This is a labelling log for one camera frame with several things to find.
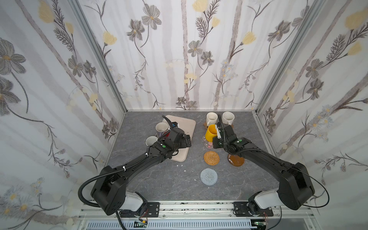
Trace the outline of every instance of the metal corner post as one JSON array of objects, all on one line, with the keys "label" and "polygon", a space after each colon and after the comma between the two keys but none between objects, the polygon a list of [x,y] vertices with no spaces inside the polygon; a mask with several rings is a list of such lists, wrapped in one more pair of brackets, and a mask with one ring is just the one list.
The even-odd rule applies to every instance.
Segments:
[{"label": "metal corner post", "polygon": [[297,49],[299,48],[304,36],[307,34],[308,30],[312,27],[312,24],[314,20],[317,18],[319,12],[322,9],[322,6],[326,0],[315,0],[311,6],[311,9],[307,13],[305,20],[303,20],[300,29],[297,31],[296,36],[294,37],[293,41],[291,42],[288,50],[286,51],[286,54],[284,55],[280,65],[278,66],[277,70],[275,71],[275,74],[271,78],[264,94],[262,95],[256,112],[259,113],[264,106],[266,105],[266,102],[268,98],[271,96],[272,91],[275,89],[279,79],[285,72],[285,69],[287,68],[290,60],[296,53]]},{"label": "metal corner post", "polygon": [[114,82],[113,76],[111,75],[109,71],[109,68],[105,61],[105,58],[103,57],[100,46],[98,45],[98,42],[96,41],[95,36],[93,35],[91,28],[89,27],[87,19],[82,11],[81,5],[79,4],[78,0],[68,0],[68,2],[80,26],[82,27],[83,33],[86,36],[88,43],[102,68],[103,73],[106,75],[106,80],[109,83],[110,88],[113,91],[114,96],[118,101],[120,109],[123,111],[123,113],[126,113],[128,111],[127,107],[125,106],[124,101],[120,96],[120,92]]}]

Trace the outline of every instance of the floral wallpaper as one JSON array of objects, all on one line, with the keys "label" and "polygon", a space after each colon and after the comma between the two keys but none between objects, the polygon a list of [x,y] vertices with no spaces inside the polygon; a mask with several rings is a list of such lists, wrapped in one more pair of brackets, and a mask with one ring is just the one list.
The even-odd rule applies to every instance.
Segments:
[{"label": "floral wallpaper", "polygon": [[[368,4],[326,1],[259,111],[282,159],[301,162],[326,186],[313,208],[328,229],[366,229]],[[309,205],[327,196],[315,183]]]},{"label": "floral wallpaper", "polygon": [[128,109],[256,109],[312,1],[79,0]]},{"label": "floral wallpaper", "polygon": [[66,1],[1,1],[0,20],[0,225],[72,229],[123,113]]}]

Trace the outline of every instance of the blue round coaster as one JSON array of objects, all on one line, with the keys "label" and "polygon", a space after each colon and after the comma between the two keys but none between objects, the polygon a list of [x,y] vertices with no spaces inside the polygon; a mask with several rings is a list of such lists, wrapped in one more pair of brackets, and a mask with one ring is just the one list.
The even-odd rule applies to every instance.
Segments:
[{"label": "blue round coaster", "polygon": [[201,172],[201,180],[205,185],[214,185],[217,181],[217,172],[206,168]]}]

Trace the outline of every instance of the yellow mug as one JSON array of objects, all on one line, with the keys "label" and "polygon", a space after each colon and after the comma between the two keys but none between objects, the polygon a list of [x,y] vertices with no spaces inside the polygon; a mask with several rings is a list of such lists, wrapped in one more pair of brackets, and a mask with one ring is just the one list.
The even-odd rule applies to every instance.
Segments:
[{"label": "yellow mug", "polygon": [[217,137],[217,131],[215,125],[208,126],[207,132],[206,132],[206,140],[208,142],[212,142],[213,138]]}]

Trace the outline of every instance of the tray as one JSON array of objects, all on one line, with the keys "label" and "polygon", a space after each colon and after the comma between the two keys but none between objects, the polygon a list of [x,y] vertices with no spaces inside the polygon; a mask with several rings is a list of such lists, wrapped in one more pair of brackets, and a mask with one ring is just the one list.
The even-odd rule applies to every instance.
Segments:
[{"label": "tray", "polygon": [[[195,120],[191,120],[191,119],[183,118],[183,117],[176,117],[176,116],[172,116],[172,115],[166,115],[166,117],[171,122],[176,121],[178,123],[178,127],[180,129],[182,129],[185,134],[189,135],[190,139],[192,140],[193,133],[194,133],[194,128],[195,128],[195,124],[196,124]],[[189,151],[189,148],[179,149],[178,155],[173,156],[172,160],[176,160],[176,161],[179,161],[179,162],[185,161],[185,159],[187,158],[188,151]]]}]

